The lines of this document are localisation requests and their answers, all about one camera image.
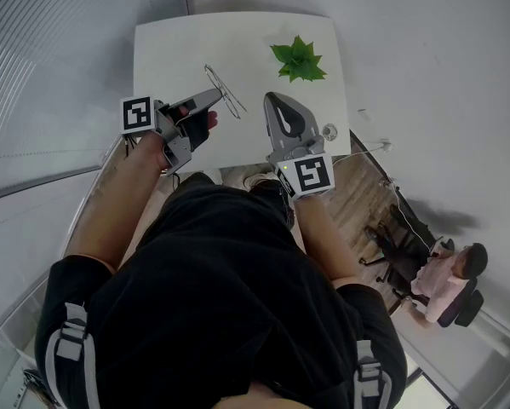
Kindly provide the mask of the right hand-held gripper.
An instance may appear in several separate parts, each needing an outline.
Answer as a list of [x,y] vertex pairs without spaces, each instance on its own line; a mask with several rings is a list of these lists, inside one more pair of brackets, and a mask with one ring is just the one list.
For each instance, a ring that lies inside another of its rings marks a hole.
[[264,96],[267,132],[274,146],[266,157],[290,199],[325,193],[335,186],[332,158],[324,150],[314,114],[290,96]]

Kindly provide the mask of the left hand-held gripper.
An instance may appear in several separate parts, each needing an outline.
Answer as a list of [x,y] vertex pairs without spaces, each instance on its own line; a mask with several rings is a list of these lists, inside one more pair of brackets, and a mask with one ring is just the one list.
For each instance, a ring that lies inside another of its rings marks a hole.
[[163,157],[167,163],[162,176],[172,176],[192,160],[189,139],[182,136],[175,126],[179,107],[185,107],[191,115],[195,115],[209,110],[221,99],[222,93],[217,88],[207,89],[171,105],[151,96],[122,99],[120,133],[126,144],[126,155],[137,147],[146,133],[158,134],[163,138]]

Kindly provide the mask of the person's left hand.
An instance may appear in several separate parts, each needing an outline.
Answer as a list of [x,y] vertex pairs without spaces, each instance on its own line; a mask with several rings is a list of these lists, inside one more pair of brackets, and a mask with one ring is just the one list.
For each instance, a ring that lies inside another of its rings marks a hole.
[[217,112],[203,109],[199,113],[191,114],[186,106],[179,106],[178,111],[179,119],[175,126],[182,136],[189,139],[190,149],[194,152],[209,138],[209,131],[218,124]]

